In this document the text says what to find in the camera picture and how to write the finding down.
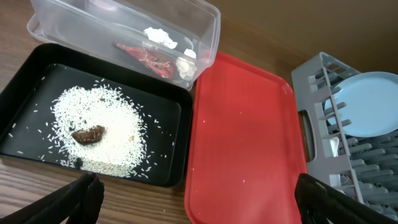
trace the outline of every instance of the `light blue plate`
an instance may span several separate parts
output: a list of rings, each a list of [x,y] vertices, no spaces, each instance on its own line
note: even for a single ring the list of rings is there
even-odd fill
[[[338,84],[341,91],[334,94],[336,104],[345,102],[338,110],[340,120],[351,120],[343,127],[345,134],[374,137],[398,128],[398,75],[388,72],[366,72]],[[325,109],[331,107],[326,101]],[[336,124],[334,118],[328,120]]]

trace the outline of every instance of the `black tray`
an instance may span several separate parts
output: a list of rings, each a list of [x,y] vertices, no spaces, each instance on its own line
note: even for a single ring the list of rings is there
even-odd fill
[[[42,140],[54,134],[50,126],[45,125],[55,121],[50,111],[52,100],[64,89],[76,85],[92,88],[95,80],[103,78],[102,83],[112,88],[120,86],[124,95],[144,105],[140,113],[152,115],[152,118],[143,118],[148,125],[147,153],[154,151],[155,154],[150,158],[151,165],[144,159],[135,168],[140,173],[141,166],[143,169],[151,166],[149,178],[132,175],[127,179],[161,186],[177,184],[183,177],[192,122],[193,102],[189,92],[57,44],[38,46],[1,93],[0,154],[40,162],[39,157],[45,154],[46,163],[60,166],[60,159],[65,159],[65,155],[58,150],[48,153],[51,143]],[[162,122],[162,129],[153,122],[154,118]]]

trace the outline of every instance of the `red tray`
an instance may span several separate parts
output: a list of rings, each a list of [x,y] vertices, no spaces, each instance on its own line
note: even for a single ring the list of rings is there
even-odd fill
[[[218,53],[198,79],[185,210],[193,223],[301,223],[307,172],[291,87]]]

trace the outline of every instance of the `dish rack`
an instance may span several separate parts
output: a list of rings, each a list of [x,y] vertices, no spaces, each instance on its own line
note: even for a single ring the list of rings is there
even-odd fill
[[[398,220],[398,131],[375,138],[344,134],[337,85],[360,72],[324,52],[292,71],[297,110],[303,114],[308,173],[372,209]],[[331,108],[324,110],[330,100]],[[327,121],[335,119],[336,124]],[[339,145],[332,148],[332,140]]]

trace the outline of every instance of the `brown background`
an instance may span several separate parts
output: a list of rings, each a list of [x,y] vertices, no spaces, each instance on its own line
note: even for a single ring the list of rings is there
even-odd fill
[[[223,14],[219,50],[289,83],[290,72],[321,50],[358,70],[398,73],[398,1],[208,1]],[[33,13],[29,0],[0,1],[0,91],[40,44],[26,30]],[[80,175],[47,164],[1,159],[0,217]],[[184,183],[165,189],[110,177],[101,180],[106,191],[100,223],[189,223]]]

